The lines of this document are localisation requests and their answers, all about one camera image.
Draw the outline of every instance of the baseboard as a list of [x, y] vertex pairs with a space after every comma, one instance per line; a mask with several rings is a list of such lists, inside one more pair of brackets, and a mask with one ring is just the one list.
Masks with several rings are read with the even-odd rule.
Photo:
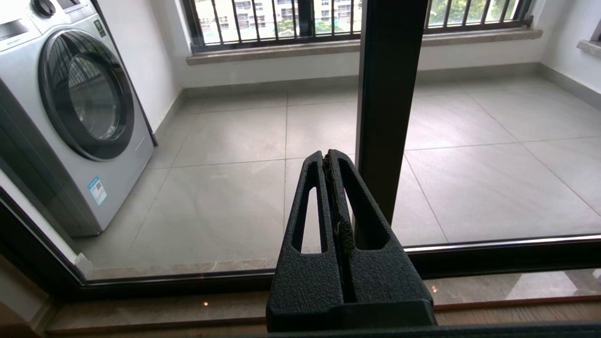
[[[420, 70], [417, 81], [452, 81], [471, 78], [488, 78], [534, 74], [538, 63], [502, 64], [498, 66], [467, 67], [454, 69]], [[290, 91], [311, 87], [336, 85], [359, 85], [359, 76], [338, 76], [334, 78], [301, 79], [289, 81], [259, 82], [254, 84], [218, 85], [214, 87], [185, 88], [186, 97], [224, 96], [252, 94], [265, 91]]]
[[417, 81], [453, 81], [477, 78], [500, 78], [536, 73], [539, 63], [500, 64], [496, 66], [420, 70]]
[[175, 116], [177, 111], [179, 111], [182, 108], [184, 103], [186, 103], [187, 99], [188, 97], [185, 95], [184, 88], [180, 89], [180, 91], [175, 96], [173, 102], [171, 102], [171, 106], [169, 107], [167, 114], [165, 114], [165, 117], [160, 122], [159, 127], [154, 132], [154, 137], [156, 138], [159, 144], [165, 136], [165, 131], [167, 130], [167, 127], [171, 124], [171, 121], [173, 121], [173, 117]]
[[358, 85], [359, 76], [338, 76], [335, 78], [301, 79], [289, 81], [259, 82], [254, 84], [218, 85], [214, 87], [185, 88], [187, 97], [252, 94], [265, 91], [289, 91], [300, 88], [326, 87], [336, 85]]
[[538, 64], [538, 73], [557, 87], [583, 100], [593, 108], [601, 110], [600, 93], [542, 63]]

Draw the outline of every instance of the black clamp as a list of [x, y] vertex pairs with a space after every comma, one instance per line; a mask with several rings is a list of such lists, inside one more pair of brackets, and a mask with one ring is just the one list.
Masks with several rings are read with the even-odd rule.
[[[322, 253], [301, 254], [313, 187]], [[307, 157], [267, 302], [269, 332], [436, 325], [432, 307], [350, 158], [338, 150]]]

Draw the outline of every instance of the front-loading washing machine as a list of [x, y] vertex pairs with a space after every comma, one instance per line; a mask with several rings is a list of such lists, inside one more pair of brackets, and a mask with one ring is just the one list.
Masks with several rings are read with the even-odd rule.
[[59, 159], [47, 180], [62, 170], [77, 187], [75, 221], [60, 225], [98, 235], [154, 148], [123, 64], [88, 0], [7, 0], [0, 12], [0, 79]]

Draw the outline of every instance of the white wall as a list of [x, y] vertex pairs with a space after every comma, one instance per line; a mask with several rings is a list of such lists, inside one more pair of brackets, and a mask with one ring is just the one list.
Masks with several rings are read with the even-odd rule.
[[[533, 27], [544, 31], [537, 40], [477, 43], [422, 48], [418, 69], [448, 69], [496, 64], [539, 62], [566, 0], [535, 0]], [[357, 75], [359, 53], [312, 55], [271, 60], [189, 66], [189, 32], [178, 0], [163, 1], [162, 31], [169, 31], [173, 65], [183, 87], [207, 87], [267, 81]]]
[[600, 0], [572, 0], [542, 58], [548, 67], [601, 93], [601, 59], [576, 48], [589, 40], [601, 19]]
[[98, 0], [98, 3], [155, 131], [182, 86], [151, 2]]

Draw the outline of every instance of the tile grout line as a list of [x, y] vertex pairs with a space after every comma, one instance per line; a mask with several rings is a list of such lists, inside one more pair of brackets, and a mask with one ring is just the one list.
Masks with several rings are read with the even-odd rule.
[[142, 220], [142, 225], [140, 226], [140, 228], [138, 229], [138, 232], [136, 232], [136, 236], [133, 238], [132, 243], [129, 245], [129, 249], [131, 250], [133, 247], [133, 243], [136, 241], [136, 239], [138, 238], [138, 235], [140, 234], [140, 231], [142, 230], [142, 228], [144, 227], [144, 223], [146, 222], [146, 218], [148, 217], [148, 214], [150, 213], [150, 211], [152, 210], [152, 207], [154, 206], [154, 204], [156, 203], [156, 199], [159, 196], [160, 190], [163, 188], [163, 185], [165, 184], [165, 181], [167, 180], [167, 176], [169, 176], [169, 173], [171, 172], [171, 169], [173, 169], [173, 163], [175, 163], [175, 160], [177, 159], [177, 156], [180, 154], [180, 151], [182, 150], [182, 147], [184, 146], [184, 143], [186, 142], [186, 140], [188, 139], [188, 135], [190, 134], [190, 131], [192, 130], [192, 127], [194, 127], [194, 123], [196, 123], [196, 120], [198, 120], [198, 114], [197, 116], [194, 118], [194, 122], [191, 123], [190, 128], [188, 129], [188, 132], [186, 132], [186, 136], [184, 137], [184, 140], [182, 141], [182, 144], [180, 145], [180, 148], [177, 150], [177, 154], [175, 154], [175, 158], [173, 159], [173, 162], [171, 163], [171, 166], [169, 167], [169, 170], [167, 171], [167, 174], [165, 175], [165, 178], [163, 179], [163, 182], [161, 182], [159, 190], [157, 190], [156, 195], [154, 196], [154, 199], [152, 201], [152, 204], [150, 205], [150, 208], [148, 209], [148, 212], [146, 213], [146, 215], [144, 216], [144, 219]]
[[551, 170], [551, 168], [547, 167], [547, 165], [546, 165], [546, 164], [545, 164], [543, 161], [541, 161], [541, 160], [540, 160], [538, 157], [536, 157], [536, 155], [535, 155], [533, 152], [531, 152], [531, 151], [530, 151], [530, 149], [528, 149], [528, 147], [527, 147], [526, 145], [524, 145], [523, 143], [520, 143], [520, 145], [521, 145], [521, 146], [522, 146], [524, 149], [526, 149], [526, 151], [527, 151], [527, 152], [528, 152], [530, 155], [532, 155], [534, 158], [536, 158], [536, 160], [537, 160], [539, 163], [541, 163], [541, 164], [543, 165], [543, 167], [545, 167], [547, 170], [549, 170], [549, 172], [550, 172], [551, 174], [553, 174], [553, 176], [555, 176], [555, 177], [556, 177], [556, 178], [557, 178], [557, 179], [558, 179], [558, 180], [559, 180], [561, 183], [563, 183], [563, 184], [564, 184], [564, 185], [565, 185], [565, 186], [566, 186], [566, 187], [567, 187], [567, 188], [568, 188], [568, 189], [569, 189], [569, 190], [570, 190], [572, 193], [574, 193], [574, 195], [576, 195], [578, 198], [580, 198], [580, 200], [581, 200], [582, 202], [584, 202], [584, 204], [586, 204], [586, 205], [587, 205], [589, 208], [591, 208], [591, 210], [593, 210], [593, 212], [594, 212], [595, 214], [597, 214], [597, 215], [601, 216], [601, 214], [599, 214], [599, 213], [598, 213], [598, 212], [597, 212], [597, 211], [596, 211], [596, 210], [595, 210], [595, 209], [594, 209], [594, 208], [593, 208], [593, 207], [592, 207], [590, 204], [588, 204], [588, 202], [587, 202], [587, 201], [585, 201], [585, 200], [584, 200], [584, 198], [582, 198], [582, 197], [581, 197], [581, 196], [580, 196], [580, 195], [579, 195], [579, 194], [578, 194], [576, 191], [574, 191], [574, 189], [572, 189], [572, 187], [571, 187], [571, 186], [569, 186], [567, 183], [565, 183], [565, 182], [564, 182], [564, 181], [563, 181], [563, 180], [562, 180], [562, 179], [561, 179], [559, 176], [557, 176], [557, 174], [555, 174], [555, 173], [553, 172], [553, 170]]
[[284, 224], [282, 225], [282, 235], [286, 235], [286, 151], [288, 150], [288, 91], [286, 91], [286, 124], [284, 126], [284, 214], [282, 218]]
[[566, 183], [565, 183], [565, 182], [564, 182], [564, 181], [563, 181], [563, 180], [562, 180], [562, 179], [561, 179], [559, 176], [557, 176], [557, 174], [555, 174], [555, 173], [554, 173], [554, 172], [553, 172], [553, 171], [552, 171], [552, 170], [551, 170], [549, 167], [547, 167], [547, 166], [545, 165], [545, 163], [543, 163], [543, 161], [541, 161], [541, 160], [540, 160], [538, 157], [536, 157], [536, 155], [535, 155], [535, 154], [533, 154], [533, 153], [530, 151], [530, 149], [528, 149], [528, 147], [527, 147], [526, 145], [524, 145], [524, 143], [523, 143], [523, 142], [519, 141], [519, 140], [518, 140], [518, 139], [517, 139], [517, 138], [516, 138], [516, 137], [515, 137], [515, 136], [514, 136], [512, 133], [510, 133], [510, 132], [507, 130], [507, 128], [505, 128], [505, 126], [504, 126], [504, 125], [502, 125], [502, 124], [501, 124], [499, 121], [497, 121], [497, 119], [495, 119], [495, 118], [494, 118], [494, 116], [493, 116], [491, 113], [489, 113], [489, 112], [488, 112], [488, 110], [484, 109], [484, 107], [482, 107], [482, 106], [480, 105], [480, 103], [479, 103], [478, 101], [476, 101], [476, 100], [475, 100], [473, 97], [471, 97], [471, 98], [472, 98], [472, 100], [474, 100], [474, 102], [476, 102], [476, 103], [478, 104], [478, 106], [480, 106], [480, 108], [482, 108], [482, 109], [483, 109], [483, 110], [486, 112], [486, 114], [488, 114], [488, 115], [489, 115], [491, 118], [493, 118], [493, 119], [494, 119], [494, 120], [495, 120], [495, 121], [496, 121], [496, 122], [497, 122], [497, 123], [498, 123], [498, 124], [499, 124], [499, 125], [500, 125], [500, 126], [503, 128], [503, 129], [505, 129], [505, 131], [506, 131], [507, 133], [509, 133], [509, 135], [511, 135], [511, 137], [513, 137], [513, 138], [514, 138], [514, 139], [517, 141], [517, 143], [519, 143], [519, 144], [520, 144], [520, 146], [522, 146], [522, 147], [523, 147], [523, 148], [524, 148], [524, 149], [525, 149], [525, 150], [526, 150], [526, 151], [527, 151], [527, 152], [528, 152], [530, 155], [532, 155], [532, 156], [533, 156], [533, 157], [534, 157], [534, 158], [535, 158], [535, 159], [536, 159], [536, 160], [537, 160], [539, 163], [541, 163], [543, 167], [545, 167], [547, 170], [549, 170], [549, 172], [550, 172], [550, 173], [551, 173], [553, 176], [555, 176], [555, 177], [556, 177], [556, 178], [557, 178], [557, 179], [558, 179], [558, 180], [559, 180], [561, 183], [563, 183], [563, 185], [565, 185], [565, 186], [566, 186], [566, 188], [568, 188], [568, 189], [569, 189], [569, 190], [570, 190], [572, 193], [574, 193], [574, 195], [576, 195], [578, 198], [580, 198], [580, 200], [581, 200], [581, 201], [582, 201], [584, 204], [586, 204], [586, 205], [587, 205], [589, 208], [591, 208], [591, 210], [593, 210], [593, 212], [594, 212], [595, 214], [597, 214], [598, 216], [601, 216], [601, 214], [599, 214], [599, 213], [598, 213], [598, 212], [597, 212], [597, 211], [596, 211], [596, 210], [595, 210], [595, 209], [594, 209], [594, 208], [593, 208], [593, 207], [592, 207], [590, 204], [588, 204], [588, 203], [587, 203], [587, 202], [586, 202], [586, 201], [585, 201], [585, 200], [584, 200], [584, 199], [583, 199], [583, 198], [582, 198], [580, 195], [578, 195], [578, 194], [576, 193], [576, 191], [574, 191], [574, 190], [572, 189], [572, 187], [570, 187], [568, 184], [566, 184]]
[[409, 158], [407, 156], [404, 156], [404, 157], [405, 157], [405, 161], [407, 161], [407, 165], [409, 165], [409, 169], [411, 170], [411, 173], [415, 177], [415, 181], [417, 182], [417, 185], [419, 186], [419, 190], [421, 191], [422, 195], [426, 199], [426, 202], [428, 203], [428, 207], [430, 207], [430, 211], [432, 211], [432, 215], [434, 216], [436, 223], [438, 223], [438, 227], [441, 229], [442, 236], [445, 236], [445, 240], [447, 241], [447, 243], [450, 243], [449, 239], [447, 238], [447, 234], [445, 233], [445, 230], [442, 228], [441, 222], [438, 220], [438, 216], [436, 216], [436, 212], [434, 212], [434, 209], [432, 208], [432, 204], [430, 204], [430, 200], [426, 196], [426, 192], [424, 191], [424, 188], [422, 188], [421, 183], [417, 179], [417, 175], [415, 174], [415, 171], [413, 170], [413, 167], [411, 166], [411, 163], [409, 163]]
[[435, 148], [421, 148], [421, 149], [405, 149], [405, 152], [418, 152], [420, 150], [437, 150], [437, 149], [455, 149], [455, 148], [468, 148], [468, 147], [484, 147], [484, 146], [498, 146], [500, 144], [516, 144], [516, 142], [501, 142], [501, 143], [488, 143], [488, 144], [467, 144], [465, 146], [454, 146], [454, 147], [435, 147]]
[[505, 126], [503, 124], [501, 124], [501, 122], [499, 122], [488, 110], [486, 110], [481, 104], [480, 102], [478, 102], [476, 99], [474, 99], [467, 91], [465, 91], [463, 88], [462, 90], [469, 96], [470, 99], [472, 99], [472, 101], [474, 101], [479, 107], [480, 109], [482, 109], [488, 116], [490, 116], [490, 118], [493, 119], [493, 121], [495, 121], [501, 128], [503, 128], [503, 130], [506, 131], [506, 133], [509, 134], [509, 136], [513, 137], [514, 140], [516, 140], [517, 143], [520, 143], [520, 141], [517, 139], [517, 137], [515, 137], [511, 132], [509, 132], [507, 130], [507, 128], [505, 128]]
[[136, 232], [136, 236], [134, 236], [132, 243], [129, 245], [129, 249], [127, 249], [128, 251], [132, 249], [133, 243], [136, 241], [136, 239], [138, 238], [138, 235], [140, 234], [140, 230], [142, 230], [142, 228], [144, 227], [144, 222], [146, 222], [146, 218], [148, 217], [148, 215], [150, 214], [150, 211], [152, 210], [152, 207], [156, 203], [156, 199], [159, 196], [160, 190], [163, 188], [163, 185], [165, 184], [165, 181], [167, 180], [167, 176], [169, 176], [170, 172], [171, 172], [171, 168], [168, 169], [167, 173], [165, 174], [165, 178], [163, 178], [163, 182], [160, 183], [160, 187], [156, 191], [156, 195], [154, 196], [154, 199], [153, 199], [152, 203], [150, 204], [150, 208], [148, 208], [148, 212], [146, 212], [146, 215], [144, 215], [142, 224], [140, 224], [140, 227], [138, 228], [138, 231]]
[[258, 159], [256, 161], [240, 161], [240, 162], [225, 162], [225, 163], [210, 163], [210, 164], [190, 164], [190, 165], [179, 165], [177, 167], [171, 167], [171, 168], [172, 169], [176, 169], [176, 168], [191, 168], [191, 167], [209, 167], [211, 165], [227, 165], [227, 164], [244, 164], [244, 163], [255, 163], [255, 162], [285, 161], [287, 159], [292, 159], [292, 158]]

